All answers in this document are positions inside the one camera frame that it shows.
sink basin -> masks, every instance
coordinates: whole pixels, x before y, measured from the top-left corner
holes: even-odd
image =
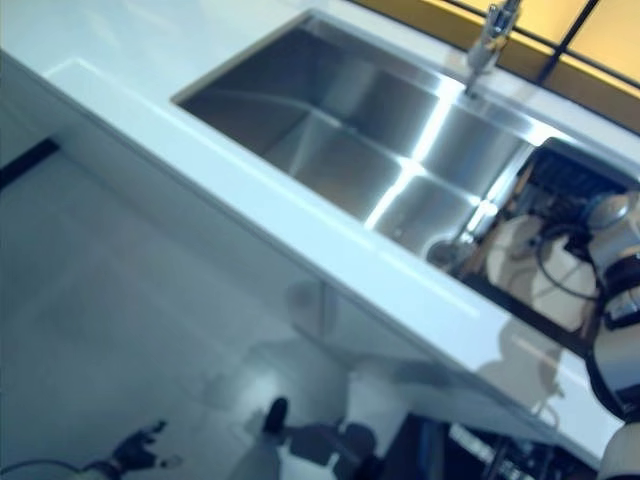
[[[535,148],[526,118],[310,16],[175,101],[417,255],[481,228]]]

yellow wall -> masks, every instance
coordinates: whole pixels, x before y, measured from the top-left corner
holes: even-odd
[[[445,3],[442,0],[430,1]],[[464,0],[464,3],[486,11],[490,4],[498,3],[498,0]],[[586,0],[522,0],[522,14],[518,19],[518,26],[547,40],[560,43],[585,3]]]
[[[600,0],[569,48],[640,82],[640,0]]]
[[[416,1],[437,5],[478,24],[483,22],[477,15],[454,7],[444,0]],[[463,1],[467,5],[486,11],[491,3],[498,3],[500,0]],[[585,5],[586,0],[522,0],[522,15],[518,20],[518,26],[547,40],[560,43]],[[523,35],[512,33],[512,36],[539,51],[551,53],[548,47]],[[569,47],[640,82],[640,0],[600,0]],[[562,61],[640,97],[637,88],[579,60],[563,55]]]

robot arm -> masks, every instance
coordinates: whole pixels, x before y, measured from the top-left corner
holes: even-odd
[[[640,201],[602,201],[589,219],[589,252],[603,289],[587,370],[593,391],[626,424],[605,450],[598,480],[640,479]]]

faucet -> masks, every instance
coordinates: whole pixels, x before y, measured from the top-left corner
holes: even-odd
[[[471,74],[467,80],[466,95],[471,96],[480,75],[493,68],[498,60],[500,52],[507,43],[509,33],[520,15],[521,2],[522,0],[504,0],[489,6],[482,33],[467,54],[467,64],[471,68]]]

white countertop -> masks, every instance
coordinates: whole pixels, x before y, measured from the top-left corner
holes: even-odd
[[[309,8],[417,61],[464,69],[458,50],[343,0],[4,0],[2,48],[466,369],[500,359],[501,341],[536,365],[556,363],[530,341],[529,327],[505,330],[504,338],[505,311],[171,103],[178,91]],[[494,72],[485,84],[615,150],[628,168],[640,165],[637,135],[507,73]],[[620,422],[593,397],[580,358],[564,351],[557,367],[564,396],[547,405],[559,415],[560,432],[599,458]],[[488,380],[519,398],[517,387]]]

